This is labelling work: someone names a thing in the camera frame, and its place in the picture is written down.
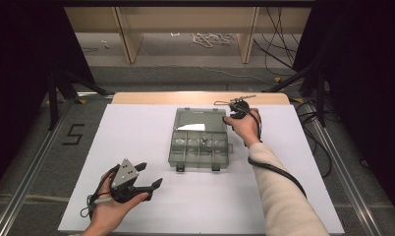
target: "white paper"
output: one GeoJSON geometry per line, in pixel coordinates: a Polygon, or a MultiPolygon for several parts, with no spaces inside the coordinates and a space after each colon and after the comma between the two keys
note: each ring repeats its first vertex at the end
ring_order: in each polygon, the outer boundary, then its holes
{"type": "MultiPolygon", "coordinates": [[[[86,196],[100,176],[128,158],[133,165],[146,162],[135,186],[149,186],[163,178],[150,202],[135,207],[115,232],[141,234],[264,234],[264,217],[248,150],[229,127],[234,153],[227,169],[212,172],[170,167],[168,154],[177,108],[211,105],[122,105],[106,108],[69,201],[59,230],[83,231],[89,219],[80,216],[86,196]]],[[[331,234],[344,232],[316,167],[302,127],[291,105],[259,105],[261,139],[304,186],[331,234]]]]}

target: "human hand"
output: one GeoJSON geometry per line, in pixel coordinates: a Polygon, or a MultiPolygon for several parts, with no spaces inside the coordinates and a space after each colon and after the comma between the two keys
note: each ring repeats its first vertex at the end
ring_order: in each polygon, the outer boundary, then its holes
{"type": "MultiPolygon", "coordinates": [[[[258,122],[261,122],[258,109],[252,108],[250,112],[256,117],[258,122]]],[[[224,121],[233,127],[235,133],[244,140],[247,147],[250,147],[254,143],[260,143],[257,135],[258,127],[251,115],[247,114],[243,119],[234,119],[228,116],[224,118],[224,121]]]]}
{"type": "MultiPolygon", "coordinates": [[[[113,174],[108,176],[99,190],[99,198],[111,198],[109,184],[113,174]]],[[[125,215],[143,200],[146,199],[148,193],[136,195],[124,204],[119,204],[114,200],[97,204],[94,207],[93,215],[89,227],[82,234],[84,236],[107,235],[118,227],[125,215]]]]}

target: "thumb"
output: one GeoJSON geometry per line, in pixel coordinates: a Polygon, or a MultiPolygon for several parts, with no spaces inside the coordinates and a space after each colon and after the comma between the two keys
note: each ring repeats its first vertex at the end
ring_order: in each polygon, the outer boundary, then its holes
{"type": "Polygon", "coordinates": [[[234,123],[235,119],[233,119],[233,118],[231,118],[231,117],[229,117],[229,116],[226,116],[226,117],[224,117],[224,121],[225,121],[225,123],[227,123],[228,125],[232,125],[232,124],[234,123]]]}
{"type": "Polygon", "coordinates": [[[133,197],[131,200],[124,203],[124,207],[126,207],[128,210],[131,210],[132,208],[140,204],[142,201],[144,201],[146,197],[148,197],[147,192],[138,194],[135,197],[133,197]]]}

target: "gray floor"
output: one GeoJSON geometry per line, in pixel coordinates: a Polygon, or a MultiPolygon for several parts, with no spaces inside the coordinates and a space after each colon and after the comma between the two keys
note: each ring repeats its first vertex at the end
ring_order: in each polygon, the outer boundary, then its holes
{"type": "MultiPolygon", "coordinates": [[[[286,36],[288,46],[296,49],[297,43],[293,37],[286,36]]],[[[256,46],[253,47],[250,63],[242,64],[236,40],[232,40],[229,45],[215,44],[212,48],[204,48],[193,43],[189,33],[177,36],[170,33],[146,34],[136,63],[128,65],[118,35],[81,33],[78,37],[95,80],[99,86],[108,90],[260,91],[271,88],[277,77],[287,78],[266,71],[264,54],[256,46]]],[[[256,40],[263,42],[262,45],[266,47],[260,35],[256,40]]],[[[271,49],[271,53],[290,63],[282,49],[271,49]]],[[[293,74],[275,60],[268,58],[266,62],[275,73],[293,74]]],[[[283,92],[292,98],[299,97],[299,85],[287,87],[283,92]]],[[[83,87],[76,88],[78,91],[88,91],[83,87]]],[[[9,235],[66,235],[58,232],[57,227],[85,163],[103,111],[110,102],[110,99],[91,98],[73,104],[9,235]],[[67,137],[73,124],[85,124],[74,130],[74,133],[83,135],[81,142],[77,146],[63,146],[63,143],[73,141],[67,137]]],[[[299,112],[305,113],[306,110],[301,107],[299,112]]],[[[338,122],[335,114],[327,114],[326,118],[327,131],[366,200],[381,235],[394,236],[394,207],[372,173],[360,165],[361,155],[347,134],[344,124],[338,122]]],[[[48,104],[43,102],[26,142],[0,183],[0,214],[23,179],[47,133],[48,126],[48,104]]],[[[311,123],[307,124],[307,127],[314,132],[311,123]]],[[[319,170],[322,173],[326,172],[329,162],[324,151],[318,147],[314,156],[319,170]]],[[[367,235],[337,173],[333,170],[324,178],[324,182],[346,235],[367,235]]]]}

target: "cabinet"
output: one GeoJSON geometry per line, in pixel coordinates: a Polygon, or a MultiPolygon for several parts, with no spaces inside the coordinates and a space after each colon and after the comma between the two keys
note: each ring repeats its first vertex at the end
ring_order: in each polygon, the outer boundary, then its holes
{"type": "Polygon", "coordinates": [[[75,32],[118,32],[128,63],[135,63],[147,32],[236,33],[243,63],[250,62],[255,33],[301,34],[310,8],[259,7],[99,7],[65,8],[75,32]]]}

